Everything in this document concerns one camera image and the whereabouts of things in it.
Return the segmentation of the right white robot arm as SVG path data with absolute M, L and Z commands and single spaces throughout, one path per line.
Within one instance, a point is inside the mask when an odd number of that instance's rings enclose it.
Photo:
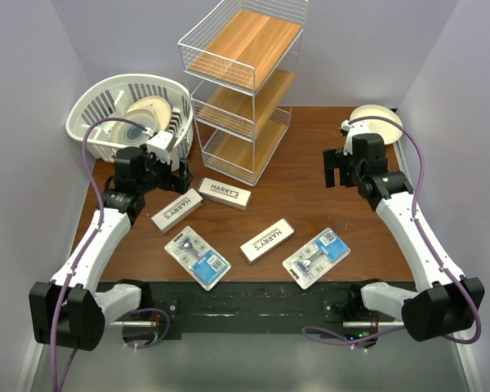
M 445 252 L 417 207 L 412 184 L 400 170 L 391 171 L 385 144 L 377 134 L 363 133 L 350 146 L 323 151 L 325 185 L 355 187 L 393 234 L 415 283 L 408 291 L 379 279 L 351 289 L 347 310 L 353 319 L 367 320 L 375 312 L 404 324 L 415 341 L 475 329 L 481 333 L 479 307 L 485 289 L 479 278 L 468 278 Z

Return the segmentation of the white Harry's box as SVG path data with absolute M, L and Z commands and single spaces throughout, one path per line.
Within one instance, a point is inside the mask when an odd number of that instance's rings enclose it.
M 252 192 L 217 180 L 203 178 L 197 188 L 199 194 L 217 203 L 246 211 Z
M 151 217 L 152 222 L 162 233 L 179 224 L 203 204 L 203 197 L 195 189 L 189 189 L 176 200 Z
M 241 245 L 240 251 L 246 261 L 253 264 L 287 241 L 294 233 L 295 230 L 291 224 L 282 218 Z

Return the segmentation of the white wire wooden shelf rack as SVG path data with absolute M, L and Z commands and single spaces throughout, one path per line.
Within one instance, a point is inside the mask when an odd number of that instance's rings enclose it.
M 220 1 L 178 42 L 203 163 L 254 186 L 289 128 L 307 1 Z

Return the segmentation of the blue razor blister pack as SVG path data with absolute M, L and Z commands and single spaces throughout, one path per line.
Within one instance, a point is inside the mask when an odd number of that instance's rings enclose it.
M 331 228 L 326 228 L 282 265 L 299 287 L 306 290 L 349 254 L 350 248 L 345 242 Z
M 190 226 L 164 249 L 205 291 L 212 290 L 231 269 L 231 264 Z

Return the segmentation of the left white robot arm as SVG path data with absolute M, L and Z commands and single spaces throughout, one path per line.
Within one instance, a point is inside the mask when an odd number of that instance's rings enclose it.
M 116 153 L 114 173 L 105 181 L 82 240 L 49 282 L 36 282 L 29 291 L 36 342 L 92 351 L 107 325 L 126 314 L 135 320 L 151 315 L 157 301 L 147 282 L 122 279 L 107 292 L 97 287 L 114 250 L 143 210 L 145 195 L 156 189 L 183 195 L 193 178 L 185 158 L 174 169 L 145 147 Z

